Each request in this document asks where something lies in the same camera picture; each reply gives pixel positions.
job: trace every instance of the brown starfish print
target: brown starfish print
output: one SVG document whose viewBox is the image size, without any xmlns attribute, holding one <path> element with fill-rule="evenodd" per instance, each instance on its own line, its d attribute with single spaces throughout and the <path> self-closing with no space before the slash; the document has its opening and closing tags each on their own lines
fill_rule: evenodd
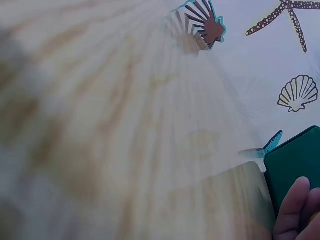
<svg viewBox="0 0 320 240">
<path fill-rule="evenodd" d="M 261 29 L 264 29 L 266 26 L 271 24 L 276 18 L 284 11 L 287 10 L 290 19 L 294 25 L 296 33 L 300 39 L 300 44 L 303 51 L 307 52 L 307 45 L 305 41 L 304 33 L 301 29 L 300 22 L 297 18 L 297 15 L 294 12 L 294 9 L 303 9 L 303 10 L 320 10 L 320 3 L 314 1 L 291 1 L 291 0 L 279 0 L 280 5 L 271 13 L 267 18 L 264 18 L 262 21 L 258 22 L 257 25 L 251 27 L 246 33 L 246 36 L 250 36 Z"/>
</svg>

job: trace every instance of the wood grain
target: wood grain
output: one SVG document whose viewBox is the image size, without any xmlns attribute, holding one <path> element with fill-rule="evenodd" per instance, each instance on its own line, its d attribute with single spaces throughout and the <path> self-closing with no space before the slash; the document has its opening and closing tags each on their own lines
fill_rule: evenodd
<svg viewBox="0 0 320 240">
<path fill-rule="evenodd" d="M 21 239 L 269 239 L 246 120 L 218 56 L 165 33 L 170 10 L 0 2 L 0 197 Z"/>
</svg>

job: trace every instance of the seashell print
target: seashell print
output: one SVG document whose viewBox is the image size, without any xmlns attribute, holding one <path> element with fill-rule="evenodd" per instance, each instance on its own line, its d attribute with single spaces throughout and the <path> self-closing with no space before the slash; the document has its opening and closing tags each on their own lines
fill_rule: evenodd
<svg viewBox="0 0 320 240">
<path fill-rule="evenodd" d="M 306 109 L 306 105 L 318 99 L 317 84 L 308 75 L 299 75 L 288 82 L 279 95 L 278 105 L 288 109 L 288 112 L 298 112 Z"/>
<path fill-rule="evenodd" d="M 198 54 L 201 50 L 210 50 L 200 33 L 196 31 L 196 27 L 190 24 L 185 13 L 172 11 L 166 18 L 165 29 L 186 54 Z"/>
<path fill-rule="evenodd" d="M 194 54 L 211 50 L 215 42 L 223 43 L 227 31 L 210 0 L 187 1 L 168 15 L 165 26 L 185 53 Z"/>
</svg>

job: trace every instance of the hand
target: hand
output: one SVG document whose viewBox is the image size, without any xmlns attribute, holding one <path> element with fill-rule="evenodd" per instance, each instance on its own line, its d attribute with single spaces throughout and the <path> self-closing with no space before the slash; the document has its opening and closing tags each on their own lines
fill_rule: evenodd
<svg viewBox="0 0 320 240">
<path fill-rule="evenodd" d="M 309 180 L 298 178 L 280 207 L 274 240 L 320 240 L 320 214 L 308 225 L 317 212 L 320 212 L 320 188 L 310 191 Z"/>
</svg>

